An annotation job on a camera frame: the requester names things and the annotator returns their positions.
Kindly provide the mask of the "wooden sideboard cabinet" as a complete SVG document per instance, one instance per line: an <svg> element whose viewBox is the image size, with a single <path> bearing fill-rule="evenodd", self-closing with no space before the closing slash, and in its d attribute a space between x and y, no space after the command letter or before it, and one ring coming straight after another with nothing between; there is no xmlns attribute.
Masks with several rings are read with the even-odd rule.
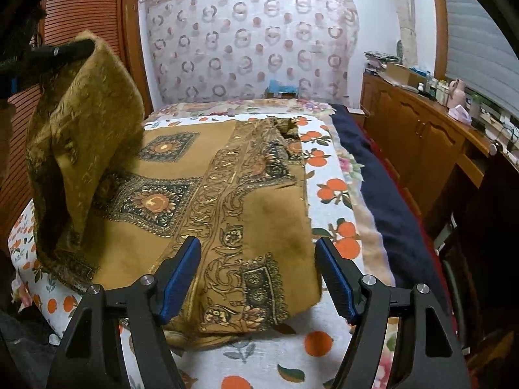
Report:
<svg viewBox="0 0 519 389"><path fill-rule="evenodd" d="M441 104L365 74L364 127L436 237L454 218L492 237L518 235L518 169L481 132Z"/></svg>

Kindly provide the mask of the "cardboard box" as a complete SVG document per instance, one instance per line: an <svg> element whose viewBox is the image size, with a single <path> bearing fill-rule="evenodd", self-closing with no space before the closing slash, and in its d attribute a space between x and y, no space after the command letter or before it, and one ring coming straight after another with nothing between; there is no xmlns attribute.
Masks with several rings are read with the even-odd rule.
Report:
<svg viewBox="0 0 519 389"><path fill-rule="evenodd" d="M420 83L425 84L427 81L422 75L397 63L388 63L385 70L379 74L388 83L400 87L410 86L417 89Z"/></svg>

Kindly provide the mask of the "wooden louvered wardrobe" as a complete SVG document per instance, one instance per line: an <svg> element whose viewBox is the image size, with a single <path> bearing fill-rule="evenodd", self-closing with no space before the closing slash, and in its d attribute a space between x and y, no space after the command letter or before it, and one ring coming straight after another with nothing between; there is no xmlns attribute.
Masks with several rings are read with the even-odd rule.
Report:
<svg viewBox="0 0 519 389"><path fill-rule="evenodd" d="M151 113L144 68L136 32L136 0L45 0L43 38L48 45L81 43L91 38L95 51L84 62L76 62L78 72L67 66L60 74L15 95L17 108L9 154L9 174L1 188L1 249L8 249L12 228L20 225L20 215L32 198L37 205L36 230L41 245L49 248L66 225L78 225L86 215L73 207L80 201L74 191L80 183L67 160L72 149L84 167L92 157L87 146L100 152L108 140L113 154L122 147L117 132L136 129L137 104Z"/></svg>

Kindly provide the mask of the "grey window blind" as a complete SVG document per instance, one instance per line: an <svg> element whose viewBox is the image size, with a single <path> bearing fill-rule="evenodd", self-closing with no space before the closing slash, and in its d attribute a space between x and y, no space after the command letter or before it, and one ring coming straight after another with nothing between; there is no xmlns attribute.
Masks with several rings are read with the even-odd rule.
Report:
<svg viewBox="0 0 519 389"><path fill-rule="evenodd" d="M445 0L448 18L447 76L518 115L518 58L477 0Z"/></svg>

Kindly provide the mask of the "blue item at headboard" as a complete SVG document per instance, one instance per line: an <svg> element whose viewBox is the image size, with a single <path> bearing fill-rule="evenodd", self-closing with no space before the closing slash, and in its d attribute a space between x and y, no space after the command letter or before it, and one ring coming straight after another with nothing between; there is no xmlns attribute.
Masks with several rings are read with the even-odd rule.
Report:
<svg viewBox="0 0 519 389"><path fill-rule="evenodd" d="M265 89L266 99L296 99L298 97L299 89L293 85L285 85L277 80L270 80Z"/></svg>

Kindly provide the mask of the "navy blue blanket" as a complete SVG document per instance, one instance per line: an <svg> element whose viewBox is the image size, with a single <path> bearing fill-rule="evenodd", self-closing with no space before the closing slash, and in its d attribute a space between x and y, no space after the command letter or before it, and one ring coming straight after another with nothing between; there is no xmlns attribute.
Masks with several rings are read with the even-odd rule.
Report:
<svg viewBox="0 0 519 389"><path fill-rule="evenodd" d="M427 284L444 312L450 313L450 296L441 266L426 242L421 224L393 180L377 144L357 125L342 104L333 104L332 115L341 145L362 165L361 194L381 234L384 257L393 281L400 288Z"/></svg>

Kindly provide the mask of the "orange print bed sheet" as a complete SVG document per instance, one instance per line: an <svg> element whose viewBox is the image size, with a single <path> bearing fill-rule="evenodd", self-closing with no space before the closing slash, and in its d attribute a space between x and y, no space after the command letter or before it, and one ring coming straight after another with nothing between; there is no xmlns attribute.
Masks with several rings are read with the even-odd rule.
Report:
<svg viewBox="0 0 519 389"><path fill-rule="evenodd" d="M201 261L164 329L187 388L329 388L351 340L314 263L330 239L393 283L362 240L330 130L313 116L206 116L145 128L136 163L109 175L84 247L94 278L128 285L188 236Z"/></svg>

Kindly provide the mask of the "pink jug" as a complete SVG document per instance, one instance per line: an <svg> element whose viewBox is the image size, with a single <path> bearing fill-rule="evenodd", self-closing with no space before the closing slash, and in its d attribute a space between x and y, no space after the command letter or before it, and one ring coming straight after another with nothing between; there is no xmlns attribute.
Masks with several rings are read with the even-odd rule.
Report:
<svg viewBox="0 0 519 389"><path fill-rule="evenodd" d="M462 108L466 107L465 82L459 78L449 84L447 108L453 109L458 105L461 105Z"/></svg>

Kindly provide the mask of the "circle pattern wall curtain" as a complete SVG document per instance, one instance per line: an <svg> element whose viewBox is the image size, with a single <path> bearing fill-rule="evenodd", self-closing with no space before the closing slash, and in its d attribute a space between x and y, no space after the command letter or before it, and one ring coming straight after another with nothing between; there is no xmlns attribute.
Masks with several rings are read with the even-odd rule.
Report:
<svg viewBox="0 0 519 389"><path fill-rule="evenodd" d="M258 99L275 86L346 104L360 30L353 0L143 0L167 104Z"/></svg>

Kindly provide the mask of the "brown patterned scarf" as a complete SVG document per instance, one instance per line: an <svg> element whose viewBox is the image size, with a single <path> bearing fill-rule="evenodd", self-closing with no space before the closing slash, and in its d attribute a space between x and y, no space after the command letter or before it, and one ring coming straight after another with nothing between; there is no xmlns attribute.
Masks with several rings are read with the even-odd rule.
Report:
<svg viewBox="0 0 519 389"><path fill-rule="evenodd" d="M291 118L145 130L142 98L101 38L45 84L26 162L41 264L74 291L157 271L188 237L200 264L169 344L261 332L319 302L304 162Z"/></svg>

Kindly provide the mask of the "floral quilt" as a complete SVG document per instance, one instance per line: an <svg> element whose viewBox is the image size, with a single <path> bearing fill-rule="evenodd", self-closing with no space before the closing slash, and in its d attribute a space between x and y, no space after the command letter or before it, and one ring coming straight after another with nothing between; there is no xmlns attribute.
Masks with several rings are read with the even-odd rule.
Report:
<svg viewBox="0 0 519 389"><path fill-rule="evenodd" d="M158 121L181 118L201 118L204 116L227 116L238 114L291 114L292 116L313 116L323 121L328 127L332 143L339 157L341 170L348 183L362 183L362 167L353 155L341 145L339 133L332 123L336 109L331 104L306 99L248 99L216 102L189 102L171 104L154 111L143 122L146 129L156 126Z"/></svg>

